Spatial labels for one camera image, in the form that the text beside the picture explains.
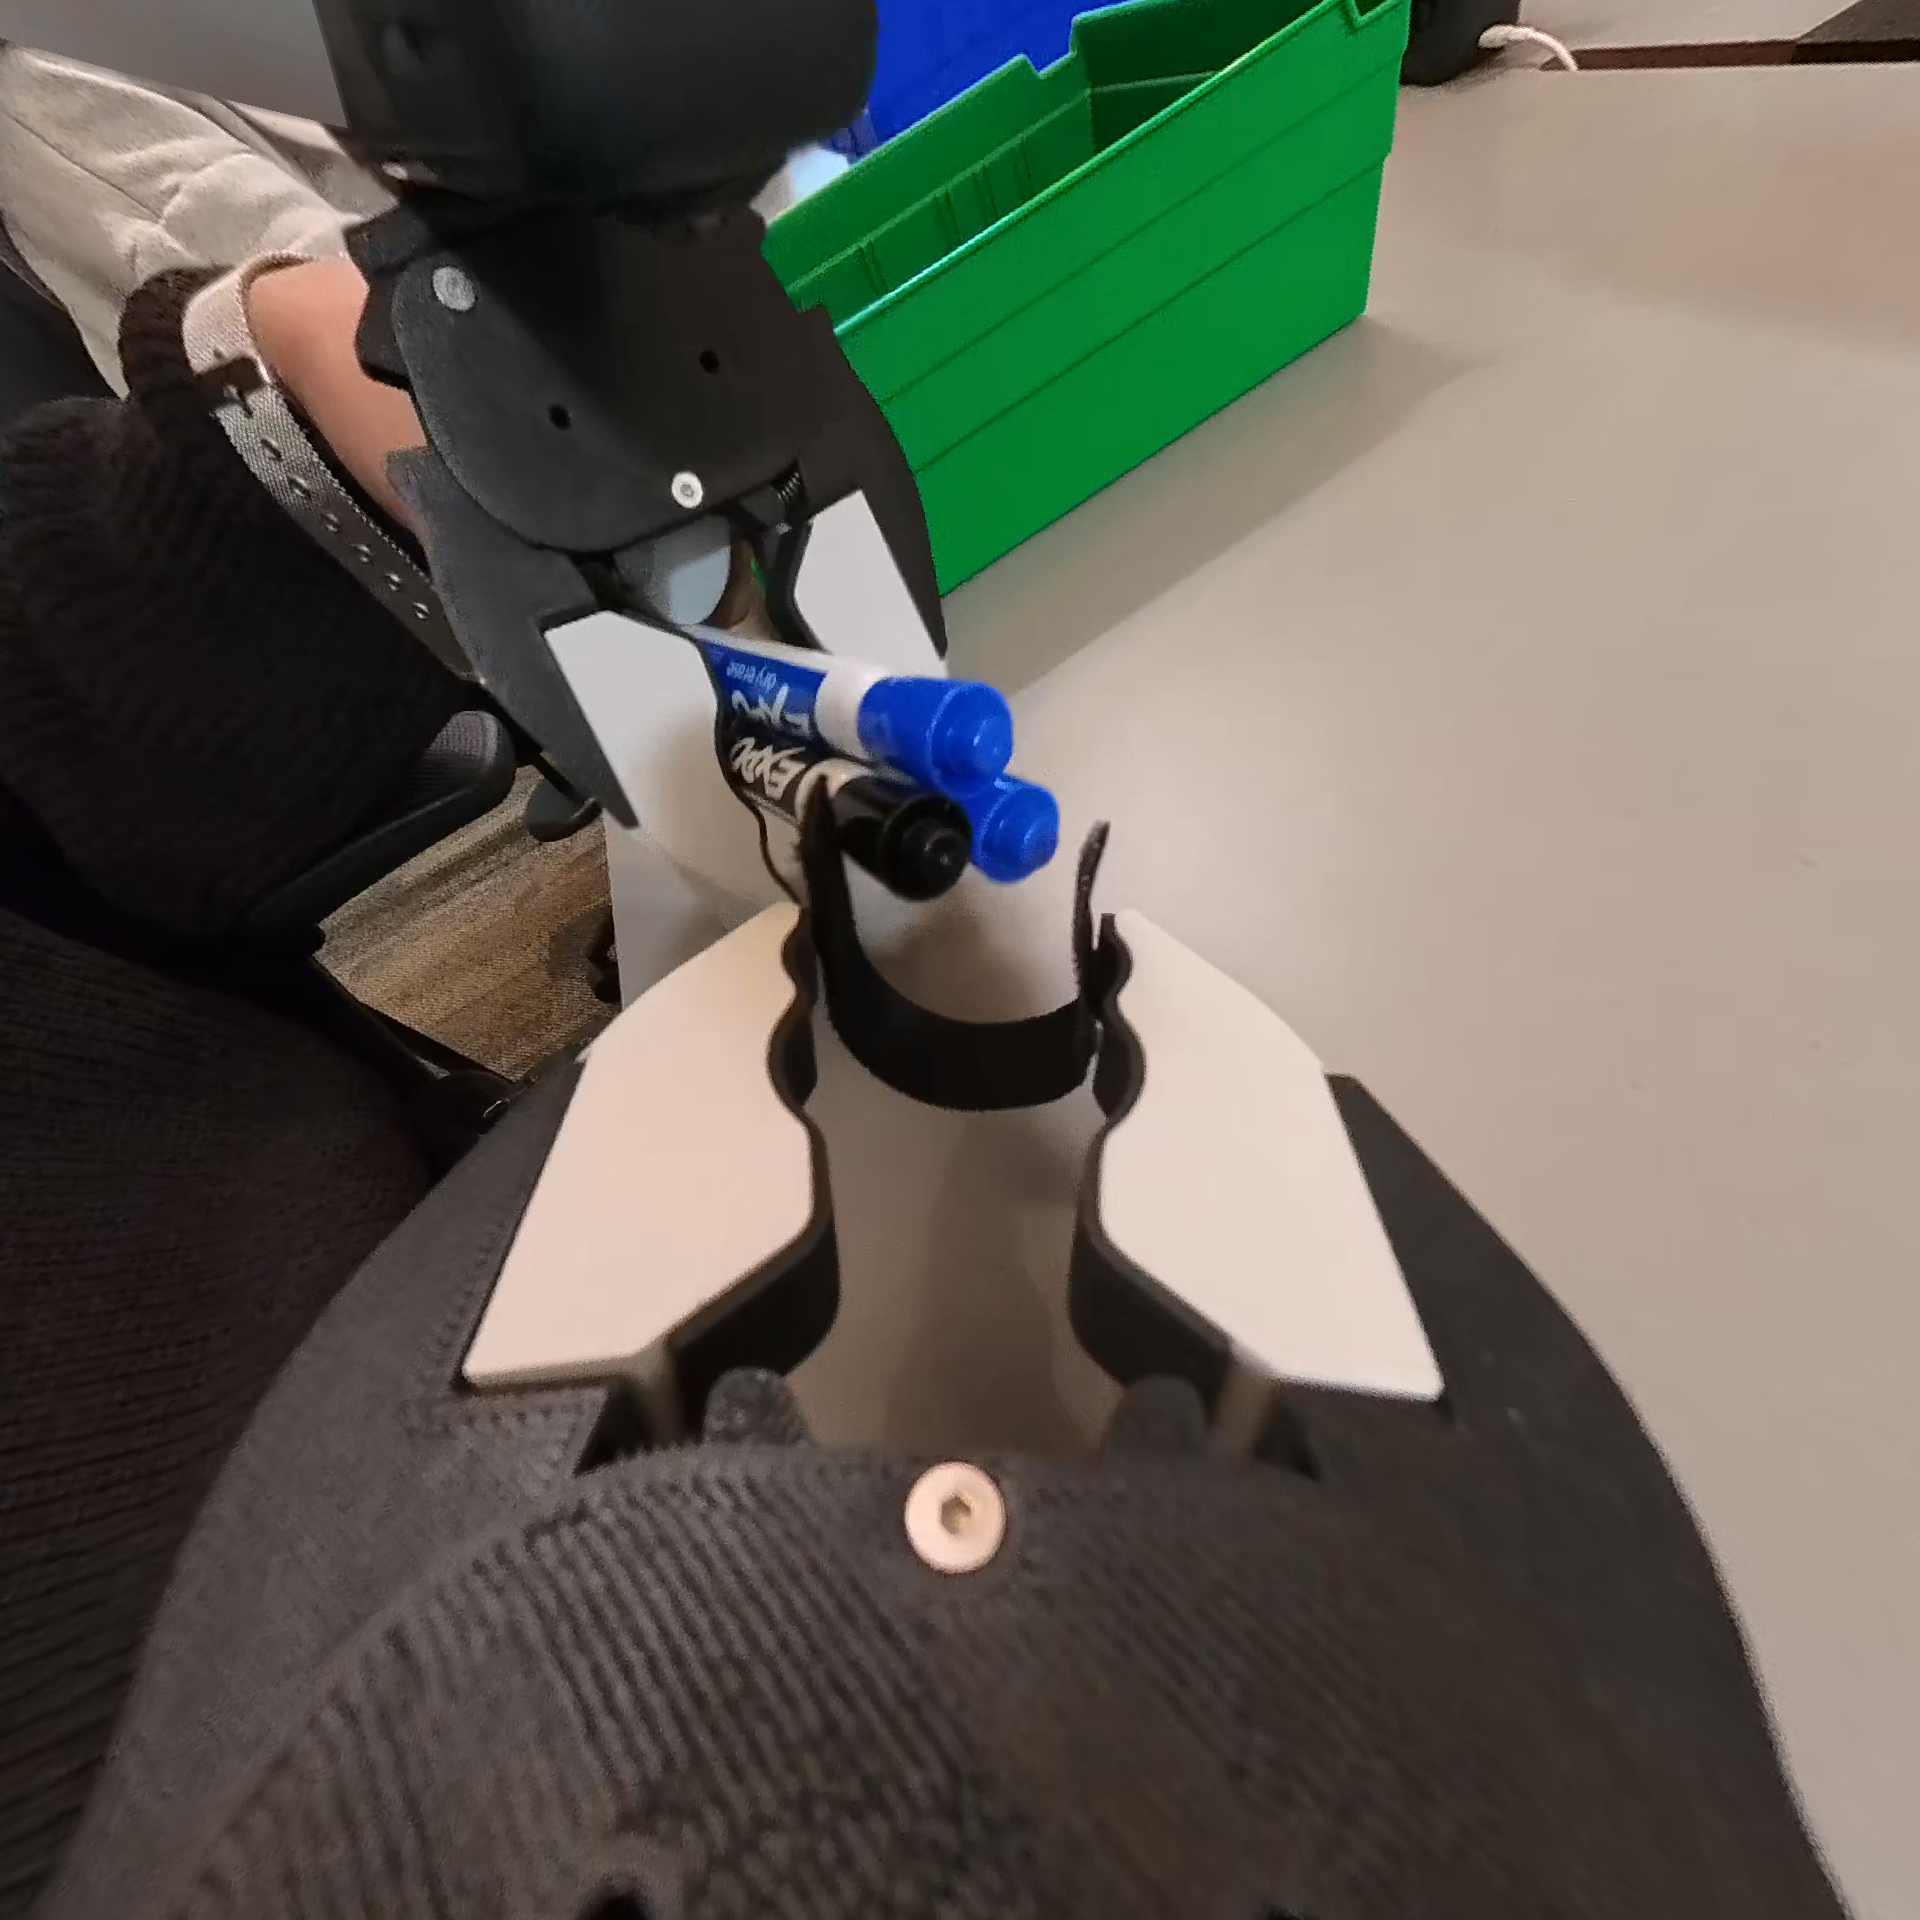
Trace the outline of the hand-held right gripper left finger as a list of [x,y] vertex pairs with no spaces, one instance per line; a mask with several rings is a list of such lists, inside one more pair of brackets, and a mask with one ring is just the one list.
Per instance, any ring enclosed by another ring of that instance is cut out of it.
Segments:
[[483,1393],[615,1381],[652,1440],[691,1436],[733,1367],[789,1371],[838,1309],[808,1091],[795,904],[645,989],[583,1054],[463,1356]]

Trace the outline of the person's black clothing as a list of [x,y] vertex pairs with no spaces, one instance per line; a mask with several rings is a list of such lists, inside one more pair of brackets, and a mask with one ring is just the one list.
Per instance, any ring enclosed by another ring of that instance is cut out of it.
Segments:
[[5,1916],[252,1407],[424,1193],[368,1069],[5,904]]

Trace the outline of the blue plastic bin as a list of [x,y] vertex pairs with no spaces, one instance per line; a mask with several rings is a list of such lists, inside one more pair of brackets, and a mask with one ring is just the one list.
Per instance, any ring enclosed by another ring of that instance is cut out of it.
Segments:
[[1069,54],[1071,28],[1100,5],[1077,2],[883,2],[871,101],[828,140],[828,152],[858,162],[946,109],[1006,62],[1036,70]]

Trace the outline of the black dry erase marker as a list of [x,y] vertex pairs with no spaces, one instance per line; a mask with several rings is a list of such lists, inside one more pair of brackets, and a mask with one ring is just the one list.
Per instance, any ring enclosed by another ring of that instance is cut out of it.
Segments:
[[972,824],[944,792],[803,741],[741,716],[717,726],[717,753],[733,792],[795,838],[823,810],[828,847],[896,898],[947,894],[972,862]]

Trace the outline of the person's left hand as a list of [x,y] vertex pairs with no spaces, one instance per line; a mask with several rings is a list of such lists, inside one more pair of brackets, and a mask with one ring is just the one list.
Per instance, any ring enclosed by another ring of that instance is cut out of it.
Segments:
[[420,534],[391,463],[424,445],[412,396],[365,371],[356,334],[368,283],[348,256],[304,259],[255,275],[243,297],[252,344],[338,464],[410,537]]

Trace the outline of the black power adapter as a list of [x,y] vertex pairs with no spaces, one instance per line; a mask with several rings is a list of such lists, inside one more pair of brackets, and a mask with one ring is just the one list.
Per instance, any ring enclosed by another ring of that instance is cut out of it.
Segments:
[[1524,2],[1413,0],[1400,83],[1413,90],[1448,85],[1486,56],[1483,37],[1521,23]]

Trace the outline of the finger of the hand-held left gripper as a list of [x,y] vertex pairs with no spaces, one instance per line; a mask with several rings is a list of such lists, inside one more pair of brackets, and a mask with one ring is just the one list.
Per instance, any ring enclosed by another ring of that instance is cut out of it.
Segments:
[[761,819],[720,770],[718,708],[697,644],[611,610],[562,623],[546,641],[634,816],[603,830],[615,909],[745,920],[774,904]]
[[798,530],[783,593],[803,641],[885,677],[946,679],[947,661],[865,493]]

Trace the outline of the metal band wristwatch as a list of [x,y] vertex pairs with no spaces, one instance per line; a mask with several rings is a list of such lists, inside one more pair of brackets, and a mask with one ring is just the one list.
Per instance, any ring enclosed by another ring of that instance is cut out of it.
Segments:
[[265,252],[225,269],[188,297],[180,346],[194,381],[215,389],[232,384],[240,392],[276,385],[276,371],[255,334],[249,300],[258,279],[310,265],[317,261],[307,254]]

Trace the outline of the grey desk with wooden edge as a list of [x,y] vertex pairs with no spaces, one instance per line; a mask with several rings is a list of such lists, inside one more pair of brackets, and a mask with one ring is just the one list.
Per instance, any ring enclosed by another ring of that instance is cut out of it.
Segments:
[[947,601],[1103,903],[1357,1077],[1916,1916],[1916,66],[1407,94],[1363,323]]

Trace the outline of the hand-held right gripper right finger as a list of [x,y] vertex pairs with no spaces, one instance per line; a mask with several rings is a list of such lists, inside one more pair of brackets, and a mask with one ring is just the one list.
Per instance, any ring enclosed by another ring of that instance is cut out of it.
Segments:
[[1292,1395],[1443,1407],[1406,1264],[1313,1050],[1136,909],[1109,915],[1069,1323],[1118,1389],[1251,1455]]

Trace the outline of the person's left forearm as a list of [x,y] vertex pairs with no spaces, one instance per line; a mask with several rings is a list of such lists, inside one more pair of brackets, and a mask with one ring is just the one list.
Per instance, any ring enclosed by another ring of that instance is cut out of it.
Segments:
[[270,498],[138,289],[129,396],[5,439],[5,903],[48,886],[227,937],[395,803],[476,688]]

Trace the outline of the blue dry erase marker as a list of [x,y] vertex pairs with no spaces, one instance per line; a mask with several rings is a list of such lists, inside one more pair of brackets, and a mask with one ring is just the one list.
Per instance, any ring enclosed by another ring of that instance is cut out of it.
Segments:
[[1001,773],[957,803],[972,830],[972,869],[989,882],[1022,883],[1055,857],[1062,812],[1042,785]]
[[697,632],[723,716],[787,743],[967,796],[1014,763],[1014,710],[989,685],[900,674],[774,641]]

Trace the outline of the green plastic bin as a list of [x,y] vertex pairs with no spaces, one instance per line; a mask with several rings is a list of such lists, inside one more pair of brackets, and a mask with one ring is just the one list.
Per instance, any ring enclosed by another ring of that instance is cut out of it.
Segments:
[[1410,5],[1121,5],[777,216],[915,475],[944,593],[1370,298]]

